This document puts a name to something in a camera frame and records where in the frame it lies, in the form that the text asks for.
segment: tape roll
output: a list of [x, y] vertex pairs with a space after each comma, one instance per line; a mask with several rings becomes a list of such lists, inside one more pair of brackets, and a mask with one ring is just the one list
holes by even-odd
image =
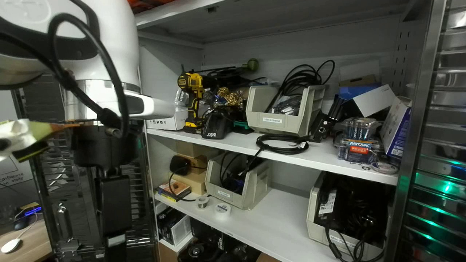
[[215, 205], [215, 216], [219, 219], [226, 219], [232, 212], [232, 206], [226, 203]]
[[196, 205], [198, 205], [199, 209], [204, 209], [207, 206], [207, 202], [209, 202], [209, 198], [206, 196], [196, 198]]

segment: desk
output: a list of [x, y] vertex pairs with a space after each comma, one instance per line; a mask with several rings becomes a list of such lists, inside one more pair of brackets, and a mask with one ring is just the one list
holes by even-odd
[[[16, 238], [22, 231], [12, 231], [0, 235], [0, 247], [10, 240]], [[39, 220], [22, 237], [19, 249], [4, 254], [0, 252], [1, 262], [41, 262], [52, 255], [52, 248], [48, 239], [44, 220]]]

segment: yellow drill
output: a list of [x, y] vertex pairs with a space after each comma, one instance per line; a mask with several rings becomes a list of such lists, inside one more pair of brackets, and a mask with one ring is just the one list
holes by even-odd
[[199, 117], [199, 101], [202, 99], [205, 88], [212, 88], [215, 83], [215, 79], [197, 73], [185, 72], [178, 77], [178, 86], [183, 92], [189, 94], [188, 118], [183, 128], [185, 132], [201, 133], [203, 121]]

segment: blue light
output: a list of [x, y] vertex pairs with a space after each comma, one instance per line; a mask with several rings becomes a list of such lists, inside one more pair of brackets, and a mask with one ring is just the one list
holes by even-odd
[[27, 211], [26, 213], [24, 213], [24, 216], [26, 217], [26, 216], [29, 216], [31, 214], [35, 214], [35, 213], [37, 213], [37, 212], [39, 212], [41, 210], [42, 210], [42, 207], [36, 207], [33, 210]]

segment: storage cabinet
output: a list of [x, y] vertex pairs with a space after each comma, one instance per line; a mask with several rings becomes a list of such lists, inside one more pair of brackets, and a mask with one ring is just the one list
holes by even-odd
[[[435, 61], [437, 43], [443, 39], [440, 29], [442, 26], [445, 28], [444, 17], [447, 18], [449, 12], [459, 13], [457, 18], [464, 14], [462, 8], [466, 2], [463, 2], [177, 0], [136, 15], [143, 92], [166, 101], [174, 100], [181, 64], [186, 69], [199, 70], [241, 65], [250, 58], [259, 60], [260, 69], [247, 75], [248, 78], [265, 76], [278, 81], [282, 81], [296, 65], [319, 66], [325, 60], [334, 60], [335, 72], [328, 82], [322, 103], [324, 112], [329, 110], [333, 95], [338, 92], [340, 68], [367, 61], [377, 61], [382, 84], [389, 84], [396, 95], [414, 100], [413, 127], [406, 148], [409, 156], [404, 158], [399, 174], [377, 173], [338, 160], [331, 141], [324, 140], [320, 144], [311, 143], [306, 152], [298, 155], [261, 152], [259, 157], [272, 160], [272, 190], [251, 211], [233, 208], [228, 222], [216, 220], [213, 211], [199, 211], [189, 202], [169, 203], [155, 196], [156, 200], [280, 261], [335, 261], [327, 246], [307, 237], [309, 192], [321, 170], [372, 180], [397, 186], [395, 216], [385, 245], [384, 260], [430, 261], [416, 252], [400, 249], [415, 245], [406, 243], [409, 238], [414, 238], [416, 245], [422, 243], [419, 238], [425, 233], [417, 223], [404, 223], [406, 216], [414, 219], [412, 215], [405, 214], [409, 212], [405, 209], [406, 202], [411, 201], [412, 205], [414, 201], [406, 192], [426, 186], [425, 183], [418, 183], [418, 186], [411, 183], [414, 180], [411, 176], [415, 173], [414, 163], [420, 154], [419, 134], [425, 126], [423, 117], [429, 103], [428, 97], [430, 99], [429, 87], [434, 65], [440, 63], [442, 66], [452, 61], [447, 60], [445, 51], [445, 59]], [[327, 76], [330, 70], [330, 66], [324, 67], [321, 75]], [[259, 136], [256, 133], [230, 133], [223, 140], [208, 140], [181, 131], [146, 131], [153, 186], [168, 179], [168, 164], [176, 154], [175, 141], [247, 155], [254, 155], [259, 149], [255, 145]], [[461, 166], [466, 159], [458, 160], [458, 163], [453, 165]], [[442, 177], [441, 180], [452, 182], [450, 177]], [[458, 182], [461, 188], [464, 188], [463, 184], [464, 180]], [[215, 204], [220, 200], [211, 197], [210, 202]], [[417, 222], [423, 219], [420, 215], [416, 218]], [[436, 240], [449, 243], [449, 240]], [[428, 252], [419, 251], [422, 254], [436, 254], [429, 246], [423, 249]]]

